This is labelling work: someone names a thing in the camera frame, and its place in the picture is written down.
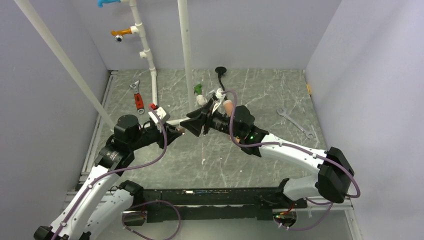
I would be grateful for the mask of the glitter nail polish bottle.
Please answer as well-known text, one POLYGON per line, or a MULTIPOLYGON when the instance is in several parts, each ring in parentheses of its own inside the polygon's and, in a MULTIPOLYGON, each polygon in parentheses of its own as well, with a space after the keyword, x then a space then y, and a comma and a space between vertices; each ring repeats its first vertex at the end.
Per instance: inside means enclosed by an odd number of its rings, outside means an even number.
POLYGON ((185 131, 186 131, 186 129, 185 129, 185 128, 183 128, 182 126, 178 126, 178 127, 176 128, 176 130, 177 130, 177 131, 179 131, 182 135, 184 135, 184 134, 185 134, 185 131))

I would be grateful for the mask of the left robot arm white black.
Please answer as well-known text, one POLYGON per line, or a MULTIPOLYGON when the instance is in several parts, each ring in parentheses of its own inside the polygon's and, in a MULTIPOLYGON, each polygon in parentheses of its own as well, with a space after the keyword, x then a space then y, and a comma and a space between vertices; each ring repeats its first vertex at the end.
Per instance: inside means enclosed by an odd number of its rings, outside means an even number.
POLYGON ((90 174, 65 210, 49 225, 40 226, 36 240, 94 240, 127 209, 137 210, 144 203, 143 187, 132 181, 123 182, 114 196, 102 206, 104 195, 135 159, 134 152, 151 144, 162 150, 183 135, 177 127, 161 123, 155 116, 143 127, 135 115, 121 116, 104 148, 97 156, 90 174))

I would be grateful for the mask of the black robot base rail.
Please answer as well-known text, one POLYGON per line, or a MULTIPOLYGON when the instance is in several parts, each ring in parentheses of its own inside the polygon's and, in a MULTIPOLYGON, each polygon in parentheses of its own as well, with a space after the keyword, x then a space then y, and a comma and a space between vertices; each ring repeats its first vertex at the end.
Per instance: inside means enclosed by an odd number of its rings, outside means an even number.
POLYGON ((305 209, 305 200, 290 200, 280 187, 148 189, 126 180, 117 187, 133 197, 129 211, 147 223, 181 220, 256 219, 271 221, 305 209))

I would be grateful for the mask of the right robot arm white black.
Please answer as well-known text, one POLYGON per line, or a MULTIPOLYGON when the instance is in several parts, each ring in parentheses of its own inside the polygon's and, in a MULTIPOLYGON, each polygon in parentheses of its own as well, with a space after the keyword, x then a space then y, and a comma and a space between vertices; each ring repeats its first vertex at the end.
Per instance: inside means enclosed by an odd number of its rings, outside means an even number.
POLYGON ((341 204, 349 196, 355 173, 340 149, 320 150, 283 140, 255 126, 255 117, 244 105, 235 107, 234 118, 213 111, 212 105, 209 102, 188 113, 180 125, 197 137, 207 134, 210 129, 228 134, 239 140, 237 145, 248 155, 274 158, 310 173, 306 177, 281 181, 275 194, 280 207, 287 208, 294 201, 319 196, 341 204))

